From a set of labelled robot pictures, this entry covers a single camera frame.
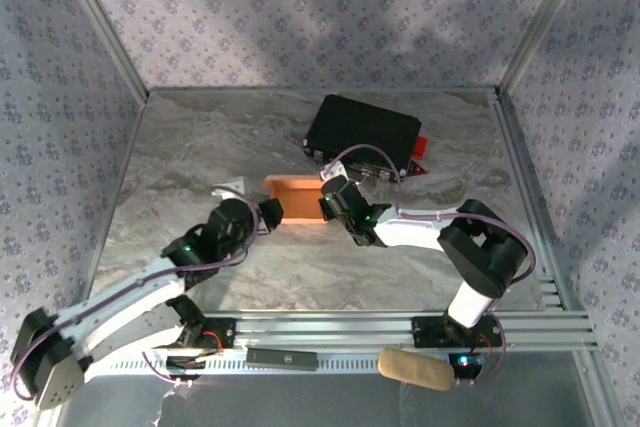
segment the beige foam cylinder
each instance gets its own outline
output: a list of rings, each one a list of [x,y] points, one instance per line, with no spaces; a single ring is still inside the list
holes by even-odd
[[[380,352],[378,370],[389,379],[440,392],[446,392],[456,384],[453,367],[444,360],[404,350],[384,349]]]

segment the marble surface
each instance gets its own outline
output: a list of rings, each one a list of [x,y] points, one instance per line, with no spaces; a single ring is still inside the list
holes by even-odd
[[[151,94],[98,267],[93,293],[135,272],[171,240],[204,222],[212,186],[245,176],[250,196],[269,174],[314,174],[301,149],[326,94],[266,91],[162,91]],[[428,175],[403,183],[403,206],[445,208],[477,198],[525,234],[526,217],[483,95],[342,93],[418,117],[429,148]],[[395,186],[369,180],[370,200]],[[239,266],[190,295],[217,309],[428,309],[447,307],[460,277],[443,253],[410,247],[358,247],[337,223],[280,226],[260,237]],[[537,279],[514,286],[501,309],[542,308]]]

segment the orange block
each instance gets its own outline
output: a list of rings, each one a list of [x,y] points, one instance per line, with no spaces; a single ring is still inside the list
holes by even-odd
[[[283,224],[324,224],[320,203],[324,182],[314,175],[269,175],[262,187],[280,199]]]

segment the patterned wallpaper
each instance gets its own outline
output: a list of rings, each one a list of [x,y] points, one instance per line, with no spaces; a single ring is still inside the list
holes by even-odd
[[[567,0],[512,98],[561,264],[640,426],[640,0]]]
[[[540,0],[101,0],[147,88],[495,85]]]
[[[0,425],[22,318],[71,304],[137,112],[76,0],[0,0]]]

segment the purple cable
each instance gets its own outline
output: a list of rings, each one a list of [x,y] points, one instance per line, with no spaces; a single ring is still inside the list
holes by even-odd
[[[527,240],[527,238],[524,235],[522,235],[518,230],[516,230],[515,228],[511,227],[510,225],[508,225],[508,224],[506,224],[504,222],[501,222],[499,220],[493,219],[491,217],[486,217],[484,215],[464,213],[464,212],[452,212],[452,213],[446,213],[446,214],[430,214],[430,215],[428,215],[428,214],[424,214],[424,215],[415,215],[414,214],[414,215],[412,215],[412,214],[405,214],[404,212],[402,212],[400,210],[400,175],[398,173],[398,169],[396,168],[394,163],[391,161],[389,156],[385,152],[383,152],[381,149],[379,149],[378,147],[376,147],[374,145],[357,144],[357,145],[353,145],[353,146],[343,150],[335,159],[333,159],[333,161],[331,161],[331,163],[329,164],[327,169],[324,171],[324,173],[331,172],[331,169],[336,164],[336,162],[338,162],[340,159],[342,159],[348,153],[353,152],[354,150],[358,150],[358,149],[370,149],[370,150],[373,150],[373,151],[379,153],[387,161],[387,163],[389,164],[389,167],[391,167],[391,170],[395,174],[396,179],[398,179],[398,192],[397,192],[396,200],[395,200],[393,206],[394,206],[396,212],[398,213],[398,215],[401,218],[407,219],[407,220],[423,220],[423,221],[427,221],[427,222],[437,222],[439,220],[453,220],[453,219],[463,218],[463,219],[480,220],[480,221],[485,222],[485,223],[487,223],[489,225],[493,225],[494,227],[498,227],[498,228],[508,232],[509,234],[513,235],[516,239],[518,239],[518,241],[522,245],[524,245],[524,247],[525,247],[525,249],[527,251],[527,255],[529,256],[529,259],[530,259],[529,267],[527,268],[527,270],[525,270],[519,276],[514,277],[511,280],[511,283],[509,285],[513,285],[513,284],[515,284],[517,282],[520,282],[520,281],[526,279],[527,277],[529,277],[533,273],[533,271],[536,268],[536,263],[537,263],[536,252],[533,249],[533,246],[531,245],[529,240]],[[496,363],[495,367],[491,370],[491,372],[489,372],[488,374],[483,375],[481,377],[481,379],[483,381],[484,380],[489,380],[489,379],[491,379],[491,378],[493,378],[493,377],[495,377],[497,375],[497,373],[502,368],[502,364],[504,363],[504,358],[505,358],[506,353],[507,353],[507,340],[506,340],[506,336],[505,336],[505,333],[504,333],[504,328],[502,326],[502,323],[500,322],[498,317],[496,317],[493,313],[490,312],[491,310],[493,310],[495,308],[496,303],[497,303],[497,299],[494,300],[493,303],[490,305],[489,311],[487,312],[486,315],[489,315],[489,316],[493,317],[493,319],[496,321],[498,329],[500,330],[500,339],[502,340],[502,347],[501,347],[501,350],[500,350],[500,358],[498,359],[498,362]]]
[[[158,370],[153,366],[153,364],[149,360],[149,357],[147,357],[147,354],[145,354],[144,352],[142,352],[142,360],[144,360],[144,363],[147,364],[147,367],[149,367],[149,369],[151,369],[151,372],[153,372],[153,375],[158,377],[160,380],[164,380],[165,382],[169,382],[170,384],[175,384],[176,383],[176,381],[173,380],[168,375],[164,375],[163,373],[158,372]]]
[[[391,170],[393,171],[393,173],[396,176],[396,179],[398,179],[398,191],[396,194],[396,200],[393,204],[394,209],[396,210],[396,212],[398,213],[398,215],[403,218],[403,219],[407,219],[407,220],[423,220],[423,221],[427,221],[427,222],[437,222],[438,220],[453,220],[453,219],[458,219],[458,218],[464,218],[464,219],[473,219],[473,220],[480,220],[482,222],[485,222],[487,224],[493,225],[494,227],[498,227],[506,232],[508,232],[509,234],[513,235],[516,239],[518,239],[518,241],[520,243],[522,243],[522,245],[524,245],[525,250],[527,251],[527,255],[529,256],[530,259],[530,263],[529,263],[529,267],[527,268],[527,270],[525,270],[521,275],[514,277],[513,280],[511,281],[510,285],[513,285],[517,282],[520,282],[521,280],[526,279],[527,277],[529,277],[529,275],[531,275],[533,273],[533,271],[536,268],[536,253],[535,250],[533,249],[533,246],[531,245],[531,243],[527,240],[527,238],[522,235],[520,232],[518,232],[516,229],[514,229],[513,227],[511,227],[510,225],[501,222],[499,220],[493,219],[491,217],[486,217],[484,215],[479,215],[479,214],[467,214],[464,212],[453,212],[453,213],[448,213],[448,214],[424,214],[424,215],[412,215],[412,214],[406,214],[404,212],[402,212],[400,210],[400,175],[398,173],[398,169],[396,168],[395,164],[391,161],[391,159],[389,158],[389,156],[382,151],[382,149],[376,147],[375,145],[369,145],[369,144],[357,144],[357,145],[352,145],[351,147],[343,150],[342,152],[340,152],[340,154],[338,154],[336,156],[335,159],[333,159],[331,161],[331,163],[329,164],[329,166],[326,168],[326,170],[323,172],[325,174],[331,172],[331,169],[333,169],[334,165],[340,160],[342,159],[345,155],[353,152],[354,150],[359,150],[359,149],[369,149],[369,150],[373,150],[374,152],[377,152],[378,154],[380,154],[382,157],[384,157],[384,159],[387,161],[387,163],[389,164],[389,167],[391,167]]]
[[[72,317],[71,319],[62,322],[59,325],[55,325],[51,327],[49,330],[43,332],[33,342],[31,342],[31,344],[29,344],[29,347],[27,347],[25,352],[16,360],[13,370],[11,371],[9,385],[13,388],[14,392],[16,393],[19,399],[24,401],[31,401],[34,399],[34,396],[24,395],[18,391],[18,388],[17,388],[18,374],[22,369],[22,367],[24,366],[24,363],[26,362],[26,360],[33,353],[33,351],[37,349],[38,346],[40,346],[45,340],[47,340],[52,335],[56,334],[57,332],[60,332],[62,329],[66,329],[67,327],[73,325],[74,323],[80,323],[84,318],[88,317],[89,315],[92,315],[93,313],[97,312],[100,309],[103,309],[107,305],[110,305],[112,302],[115,302],[116,300],[122,298],[124,295],[127,295],[129,292],[142,287],[147,282],[155,280],[159,277],[163,277],[165,275],[177,274],[179,272],[199,272],[202,270],[220,269],[223,267],[227,267],[230,264],[233,264],[233,262],[236,259],[238,259],[241,255],[246,253],[246,251],[249,249],[249,247],[253,244],[256,237],[258,236],[258,227],[260,223],[260,216],[258,214],[258,210],[256,206],[253,205],[251,202],[249,202],[249,200],[247,200],[247,198],[244,195],[242,195],[237,190],[232,189],[231,187],[219,185],[219,186],[215,186],[214,189],[224,190],[226,192],[230,192],[234,194],[235,196],[239,197],[242,201],[244,201],[249,207],[249,209],[251,210],[251,216],[253,217],[253,230],[251,232],[251,235],[247,239],[247,242],[245,242],[245,244],[236,252],[234,252],[233,255],[231,255],[228,259],[221,260],[220,262],[214,262],[212,264],[205,264],[205,265],[187,265],[183,267],[172,267],[170,269],[165,269],[158,272],[154,272],[153,274],[149,274],[146,277],[143,277],[142,279],[140,279],[135,284],[128,285],[123,289],[119,290],[118,292],[113,293],[103,301],[98,302],[96,305],[92,307],[89,307],[87,310],[79,313],[75,317]]]
[[[536,253],[535,250],[533,250],[533,246],[531,245],[531,243],[527,240],[527,238],[522,235],[520,232],[518,232],[516,229],[514,229],[513,227],[511,227],[508,224],[505,224],[504,222],[500,221],[500,220],[496,220],[496,219],[492,219],[491,217],[486,217],[484,215],[479,215],[479,214],[470,214],[470,213],[466,213],[466,212],[451,212],[451,213],[446,213],[446,214],[424,214],[424,215],[414,215],[414,214],[405,214],[403,212],[400,212],[400,217],[402,217],[403,219],[407,219],[407,220],[424,220],[427,222],[436,222],[438,220],[453,220],[453,219],[472,219],[472,220],[480,220],[484,223],[493,225],[494,227],[498,227],[502,230],[505,230],[507,232],[509,232],[511,235],[513,235],[516,239],[518,239],[518,241],[524,245],[525,250],[527,251],[527,254],[529,255],[530,263],[529,263],[529,267],[527,267],[527,270],[525,270],[522,274],[520,274],[517,277],[514,277],[511,280],[511,283],[509,285],[513,285],[516,284],[518,282],[520,282],[521,280],[526,279],[527,277],[529,277],[529,275],[531,275],[531,273],[533,272],[533,270],[536,268]]]

